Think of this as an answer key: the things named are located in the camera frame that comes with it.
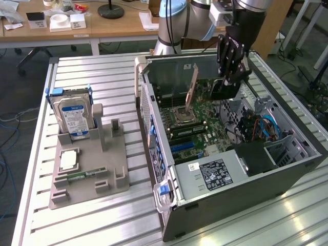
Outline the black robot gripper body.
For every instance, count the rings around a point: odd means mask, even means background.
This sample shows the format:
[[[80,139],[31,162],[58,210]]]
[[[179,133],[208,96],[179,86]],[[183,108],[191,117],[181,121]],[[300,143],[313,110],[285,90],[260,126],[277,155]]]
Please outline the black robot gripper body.
[[[249,51],[257,39],[264,20],[265,12],[253,12],[247,9],[233,10],[233,22],[226,27],[226,34],[237,44],[244,45],[244,48]]]

